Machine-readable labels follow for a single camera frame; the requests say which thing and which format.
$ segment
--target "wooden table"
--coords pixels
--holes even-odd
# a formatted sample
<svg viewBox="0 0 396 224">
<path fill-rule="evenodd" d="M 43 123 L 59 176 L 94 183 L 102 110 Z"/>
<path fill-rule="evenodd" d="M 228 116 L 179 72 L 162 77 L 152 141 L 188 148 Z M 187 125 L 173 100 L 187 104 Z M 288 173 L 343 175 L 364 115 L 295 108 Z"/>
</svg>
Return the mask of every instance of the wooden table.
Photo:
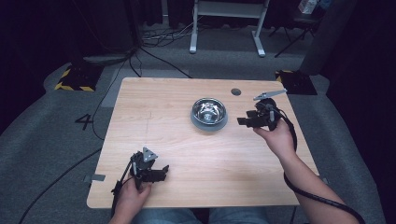
<svg viewBox="0 0 396 224">
<path fill-rule="evenodd" d="M 232 95 L 237 88 L 242 94 Z M 265 141 L 240 126 L 254 110 L 253 97 L 282 90 L 276 81 L 185 78 L 134 78 L 122 81 L 87 204 L 111 207 L 110 192 L 130 157 L 146 146 L 159 158 L 152 169 L 169 164 L 165 181 L 153 185 L 146 207 L 214 207 L 298 204 L 283 180 L 283 169 Z M 226 106 L 228 122 L 217 132 L 191 123 L 191 107 L 212 97 Z M 294 123 L 298 155 L 318 174 L 287 94 L 273 99 Z"/>
</svg>

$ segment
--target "forearm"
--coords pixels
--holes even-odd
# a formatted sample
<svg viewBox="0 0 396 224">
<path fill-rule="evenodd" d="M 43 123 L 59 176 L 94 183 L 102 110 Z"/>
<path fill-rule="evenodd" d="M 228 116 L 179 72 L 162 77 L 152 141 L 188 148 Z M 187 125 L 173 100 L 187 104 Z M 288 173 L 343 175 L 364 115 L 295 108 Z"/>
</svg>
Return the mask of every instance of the forearm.
<svg viewBox="0 0 396 224">
<path fill-rule="evenodd" d="M 298 189 L 338 203 L 344 203 L 295 153 L 279 157 L 279 160 L 286 177 Z M 297 193 L 296 197 L 311 223 L 358 223 L 356 218 L 343 210 Z"/>
</svg>

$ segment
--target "table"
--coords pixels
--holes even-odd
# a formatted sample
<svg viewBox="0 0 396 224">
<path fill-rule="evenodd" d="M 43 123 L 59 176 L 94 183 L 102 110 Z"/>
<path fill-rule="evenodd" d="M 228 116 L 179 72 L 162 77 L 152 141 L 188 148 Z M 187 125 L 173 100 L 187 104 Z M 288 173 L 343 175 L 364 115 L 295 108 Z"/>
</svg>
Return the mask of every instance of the table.
<svg viewBox="0 0 396 224">
<path fill-rule="evenodd" d="M 234 88 L 241 95 L 232 95 Z M 284 183 L 277 157 L 262 138 L 236 120 L 255 109 L 254 96 L 282 89 L 276 81 L 125 78 L 95 171 L 106 178 L 92 181 L 88 206 L 111 207 L 110 191 L 130 157 L 144 146 L 159 156 L 153 169 L 170 165 L 165 181 L 154 183 L 145 207 L 298 204 Z M 191 123 L 191 107 L 204 97 L 226 106 L 228 122 L 217 132 L 201 131 Z M 294 123 L 298 155 L 317 174 L 288 96 L 273 99 Z"/>
<path fill-rule="evenodd" d="M 259 22 L 257 24 L 257 30 L 252 31 L 252 36 L 259 56 L 264 57 L 265 51 L 262 47 L 262 42 L 260 41 L 260 32 L 262 31 L 262 23 L 264 21 L 267 5 L 268 1 L 265 4 L 244 4 L 228 2 L 206 2 L 195 0 L 192 17 L 193 23 L 190 53 L 196 53 L 197 51 L 198 15 L 203 15 L 259 19 Z"/>
</svg>

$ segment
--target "desk leg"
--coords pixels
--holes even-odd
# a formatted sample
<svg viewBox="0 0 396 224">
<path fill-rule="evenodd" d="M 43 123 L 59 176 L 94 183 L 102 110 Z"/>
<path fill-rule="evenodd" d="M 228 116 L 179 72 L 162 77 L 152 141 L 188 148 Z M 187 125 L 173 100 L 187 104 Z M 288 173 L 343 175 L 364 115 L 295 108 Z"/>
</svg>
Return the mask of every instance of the desk leg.
<svg viewBox="0 0 396 224">
<path fill-rule="evenodd" d="M 195 53 L 197 51 L 197 38 L 198 38 L 197 25 L 198 25 L 198 0 L 195 0 L 190 53 Z"/>
<path fill-rule="evenodd" d="M 259 23 L 257 24 L 257 31 L 252 31 L 254 43 L 256 44 L 257 51 L 259 52 L 260 57 L 265 56 L 264 48 L 262 47 L 262 42 L 260 41 L 260 32 L 262 31 L 262 23 L 264 22 L 265 17 L 265 5 L 262 6 L 262 14 L 260 15 Z"/>
</svg>

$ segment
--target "person's right hand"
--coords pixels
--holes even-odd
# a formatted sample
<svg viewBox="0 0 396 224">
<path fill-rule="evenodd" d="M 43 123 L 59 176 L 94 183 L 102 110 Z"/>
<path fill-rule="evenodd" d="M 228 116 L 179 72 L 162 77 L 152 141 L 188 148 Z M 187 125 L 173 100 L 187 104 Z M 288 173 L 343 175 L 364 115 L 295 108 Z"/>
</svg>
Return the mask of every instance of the person's right hand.
<svg viewBox="0 0 396 224">
<path fill-rule="evenodd" d="M 261 136 L 269 148 L 280 158 L 295 155 L 293 139 L 288 124 L 280 119 L 273 131 L 266 131 L 263 128 L 254 128 L 253 131 Z"/>
</svg>

